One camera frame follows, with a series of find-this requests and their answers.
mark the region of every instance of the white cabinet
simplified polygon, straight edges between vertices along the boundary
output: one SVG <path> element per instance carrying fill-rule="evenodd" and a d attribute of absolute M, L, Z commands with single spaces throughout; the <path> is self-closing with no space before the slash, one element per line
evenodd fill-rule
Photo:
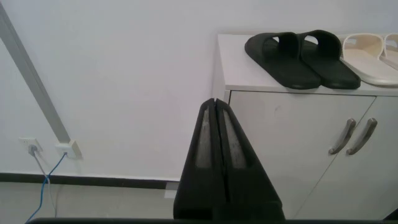
<path fill-rule="evenodd" d="M 297 218 L 380 220 L 398 208 L 398 98 L 377 97 Z M 374 132 L 356 154 L 368 121 Z"/>
<path fill-rule="evenodd" d="M 359 121 L 373 96 L 233 91 L 230 105 L 293 218 L 334 156 L 346 121 Z"/>
<path fill-rule="evenodd" d="M 382 219 L 398 208 L 398 88 L 292 90 L 244 51 L 250 35 L 219 35 L 213 96 L 228 102 L 288 219 Z M 369 118 L 374 132 L 354 155 Z M 338 154 L 348 120 L 356 129 Z"/>

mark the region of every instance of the blue cable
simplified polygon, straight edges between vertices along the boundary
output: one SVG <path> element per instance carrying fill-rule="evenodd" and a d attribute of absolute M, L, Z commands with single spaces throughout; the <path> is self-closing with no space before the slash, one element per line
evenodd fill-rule
<path fill-rule="evenodd" d="M 60 159 L 60 161 L 57 163 L 57 165 L 55 165 L 55 167 L 51 170 L 51 172 L 50 172 L 50 173 L 47 175 L 47 177 L 44 179 L 43 184 L 42 184 L 42 190 L 40 191 L 40 205 L 39 205 L 39 207 L 37 208 L 37 210 L 28 218 L 28 220 L 26 221 L 26 223 L 29 222 L 30 219 L 32 219 L 33 216 L 35 216 L 36 213 L 42 208 L 42 203 L 43 203 L 43 191 L 44 191 L 45 183 L 47 182 L 47 179 L 50 178 L 52 172 L 54 172 L 54 170 L 58 167 L 58 165 L 61 163 L 62 159 L 63 159 L 66 155 L 67 155 L 67 153 L 65 152 L 65 153 L 63 154 L 62 158 Z"/>

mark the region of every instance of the wall outlet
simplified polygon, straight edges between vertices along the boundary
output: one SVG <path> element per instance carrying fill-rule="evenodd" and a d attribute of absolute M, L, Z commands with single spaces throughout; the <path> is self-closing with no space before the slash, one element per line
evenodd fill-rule
<path fill-rule="evenodd" d="M 37 141 L 36 138 L 33 138 L 33 137 L 19 137 L 18 140 L 23 145 L 24 149 L 27 152 L 29 151 L 29 145 L 35 145 L 39 152 L 43 151 L 42 147 L 40 146 L 40 144 L 39 144 L 39 142 Z"/>
<path fill-rule="evenodd" d="M 58 143 L 55 145 L 60 156 L 67 153 L 67 157 L 70 159 L 80 159 L 81 152 L 79 146 L 75 140 L 71 140 L 69 143 Z"/>

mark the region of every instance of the silver handle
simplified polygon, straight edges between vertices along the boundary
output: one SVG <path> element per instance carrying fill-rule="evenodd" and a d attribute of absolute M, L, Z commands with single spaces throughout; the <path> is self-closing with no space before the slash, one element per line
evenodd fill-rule
<path fill-rule="evenodd" d="M 370 118 L 368 120 L 368 123 L 366 124 L 366 128 L 363 131 L 362 136 L 360 137 L 360 140 L 357 142 L 357 144 L 354 145 L 354 147 L 352 147 L 351 149 L 347 149 L 346 151 L 347 155 L 351 156 L 353 154 L 356 154 L 372 136 L 376 126 L 377 126 L 376 119 Z"/>
<path fill-rule="evenodd" d="M 329 154 L 334 155 L 334 154 L 340 152 L 344 148 L 344 146 L 346 146 L 347 142 L 353 135 L 355 126 L 356 126 L 356 121 L 353 118 L 350 118 L 349 120 L 347 120 L 347 124 L 346 124 L 346 127 L 345 127 L 343 133 L 341 134 L 336 145 L 333 148 L 329 149 Z"/>

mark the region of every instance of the white slipper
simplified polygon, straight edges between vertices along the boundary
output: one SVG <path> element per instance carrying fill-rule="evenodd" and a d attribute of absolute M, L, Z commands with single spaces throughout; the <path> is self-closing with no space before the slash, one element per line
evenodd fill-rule
<path fill-rule="evenodd" d="M 380 86 L 398 86 L 398 70 L 380 61 L 384 40 L 376 34 L 337 35 L 341 42 L 341 61 L 362 81 Z"/>
<path fill-rule="evenodd" d="M 384 36 L 384 48 L 381 60 L 398 70 L 398 33 Z"/>

